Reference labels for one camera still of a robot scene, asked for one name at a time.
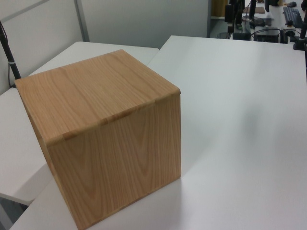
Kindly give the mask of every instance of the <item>wooden box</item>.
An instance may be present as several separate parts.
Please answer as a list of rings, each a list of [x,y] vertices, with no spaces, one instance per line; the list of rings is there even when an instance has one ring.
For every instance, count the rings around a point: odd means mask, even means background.
[[[181,176],[180,90],[125,51],[16,86],[78,229]]]

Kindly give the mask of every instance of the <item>black cable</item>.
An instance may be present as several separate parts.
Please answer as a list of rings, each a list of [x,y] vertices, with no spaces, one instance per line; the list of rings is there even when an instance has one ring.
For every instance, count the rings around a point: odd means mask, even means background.
[[[9,66],[9,70],[8,70],[8,79],[9,79],[9,87],[11,88],[12,86],[11,86],[11,81],[10,81],[10,65],[9,65],[9,63],[8,63],[8,66]]]
[[[5,35],[5,40],[7,41],[7,43],[9,42],[8,40],[8,36],[6,35],[5,29],[3,28],[3,25],[0,24],[1,30],[3,31],[4,35]],[[10,64],[8,63],[8,82],[9,82],[9,87],[11,88],[11,81],[10,81]]]
[[[277,28],[262,29],[262,30],[258,30],[258,31],[256,31],[256,32],[253,32],[251,35],[255,35],[255,34],[258,34],[258,33],[261,33],[261,32],[265,32],[265,31],[270,31],[270,30],[278,30],[278,31],[281,31],[280,29],[277,29]]]
[[[250,0],[250,2],[249,2],[249,4],[248,4],[248,7],[247,7],[247,9],[246,9],[244,27],[246,26],[246,21],[247,21],[247,18],[248,18],[248,8],[249,8],[250,5],[251,5],[251,0]]]
[[[6,35],[5,29],[4,29],[4,27],[3,27],[2,24],[0,24],[0,25],[1,25],[2,31],[3,31],[3,33],[4,33],[4,35],[5,35],[5,40],[8,41],[8,36]]]

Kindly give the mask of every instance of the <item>monitor stand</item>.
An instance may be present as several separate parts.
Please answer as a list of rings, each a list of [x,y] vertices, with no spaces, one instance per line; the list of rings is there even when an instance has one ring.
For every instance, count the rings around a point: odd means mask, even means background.
[[[247,20],[249,22],[250,27],[253,29],[255,29],[256,26],[266,25],[265,21],[262,18],[257,18],[257,17],[250,18],[249,16],[243,16],[242,20],[243,21]]]

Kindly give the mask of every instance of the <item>white table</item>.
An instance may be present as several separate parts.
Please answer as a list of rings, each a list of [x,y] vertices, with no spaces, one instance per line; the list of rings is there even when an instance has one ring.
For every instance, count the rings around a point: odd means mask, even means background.
[[[124,49],[143,64],[159,49],[77,42],[35,73]],[[29,205],[52,179],[19,93],[0,96],[0,197]]]
[[[149,67],[181,89],[182,177],[89,229],[306,230],[304,53],[172,36]],[[41,229],[76,229],[54,180],[12,227]]]

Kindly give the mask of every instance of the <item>white wall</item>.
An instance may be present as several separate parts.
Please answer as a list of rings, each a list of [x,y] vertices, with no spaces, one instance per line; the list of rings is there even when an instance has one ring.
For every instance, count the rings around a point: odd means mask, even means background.
[[[74,0],[49,0],[3,23],[21,77],[82,41]],[[0,94],[8,90],[7,59],[0,46]]]
[[[91,42],[161,48],[171,35],[207,35],[209,0],[82,0],[81,3]]]

